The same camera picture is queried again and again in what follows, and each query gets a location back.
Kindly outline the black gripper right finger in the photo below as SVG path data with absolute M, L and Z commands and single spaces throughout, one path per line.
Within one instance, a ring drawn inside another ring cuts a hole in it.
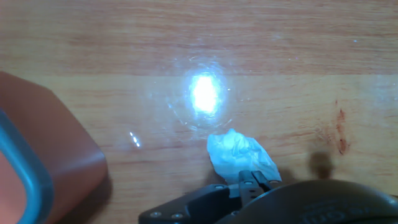
M 282 181 L 267 179 L 261 171 L 242 170 L 239 172 L 239 194 L 242 205 L 249 204 L 262 194 L 280 187 Z

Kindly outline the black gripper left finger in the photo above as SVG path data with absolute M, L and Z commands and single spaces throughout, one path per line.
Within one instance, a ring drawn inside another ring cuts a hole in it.
M 241 207 L 238 190 L 211 184 L 142 212 L 139 224 L 213 224 Z

